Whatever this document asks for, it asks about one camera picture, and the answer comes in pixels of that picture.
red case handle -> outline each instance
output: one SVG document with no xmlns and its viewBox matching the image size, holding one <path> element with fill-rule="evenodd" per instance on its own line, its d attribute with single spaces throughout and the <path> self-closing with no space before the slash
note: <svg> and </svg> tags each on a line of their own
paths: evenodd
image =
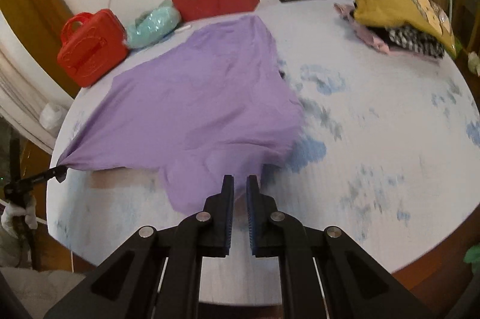
<svg viewBox="0 0 480 319">
<path fill-rule="evenodd" d="M 70 37 L 73 35 L 74 31 L 71 29 L 71 27 L 75 22 L 80 22 L 81 24 L 84 24 L 92 17 L 92 13 L 78 13 L 76 16 L 70 18 L 67 23 L 63 25 L 60 33 L 60 40 L 62 45 L 65 45 L 70 39 Z"/>
</svg>

silver bolt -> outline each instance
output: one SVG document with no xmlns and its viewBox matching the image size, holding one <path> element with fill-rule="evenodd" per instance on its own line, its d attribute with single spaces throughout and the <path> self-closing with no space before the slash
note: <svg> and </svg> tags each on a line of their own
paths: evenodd
<svg viewBox="0 0 480 319">
<path fill-rule="evenodd" d="M 282 212 L 272 212 L 272 214 L 270 215 L 270 218 L 273 221 L 282 221 L 285 218 L 285 214 L 283 214 Z"/>
<path fill-rule="evenodd" d="M 198 212 L 196 218 L 198 221 L 208 221 L 210 220 L 211 216 L 208 212 Z"/>
<path fill-rule="evenodd" d="M 339 227 L 329 227 L 327 229 L 327 235 L 331 238 L 338 238 L 342 234 L 342 230 Z"/>
<path fill-rule="evenodd" d="M 148 238 L 149 236 L 152 236 L 153 235 L 153 228 L 152 227 L 149 227 L 149 226 L 145 226 L 145 227 L 141 227 L 139 230 L 138 230 L 138 234 L 142 237 L 142 238 Z"/>
</svg>

teal plastic package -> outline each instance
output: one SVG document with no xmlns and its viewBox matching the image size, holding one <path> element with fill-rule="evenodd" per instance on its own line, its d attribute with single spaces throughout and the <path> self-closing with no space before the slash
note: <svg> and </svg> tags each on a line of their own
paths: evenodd
<svg viewBox="0 0 480 319">
<path fill-rule="evenodd" d="M 164 0 L 156 9 L 143 13 L 127 27 L 126 45 L 130 49 L 143 48 L 160 41 L 172 32 L 182 17 L 171 0 Z"/>
</svg>

hand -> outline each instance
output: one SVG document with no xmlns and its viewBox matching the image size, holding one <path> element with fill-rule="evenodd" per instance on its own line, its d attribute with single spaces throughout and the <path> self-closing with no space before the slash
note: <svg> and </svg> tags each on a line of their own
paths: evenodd
<svg viewBox="0 0 480 319">
<path fill-rule="evenodd" d="M 1 216 L 1 226 L 3 229 L 15 239 L 18 239 L 18 235 L 14 228 L 14 217 L 25 216 L 25 223 L 30 229 L 37 229 L 37 217 L 35 216 L 35 206 L 37 201 L 35 197 L 31 196 L 28 200 L 26 209 L 21 208 L 18 205 L 8 203 Z"/>
</svg>

purple shirt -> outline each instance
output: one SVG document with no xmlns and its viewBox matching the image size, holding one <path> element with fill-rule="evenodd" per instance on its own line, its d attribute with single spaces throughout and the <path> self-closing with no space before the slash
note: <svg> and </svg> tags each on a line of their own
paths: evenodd
<svg viewBox="0 0 480 319">
<path fill-rule="evenodd" d="M 235 177 L 238 196 L 264 163 L 281 166 L 303 123 L 257 16 L 205 26 L 116 76 L 58 160 L 77 170 L 155 169 L 174 209 L 194 213 Z"/>
</svg>

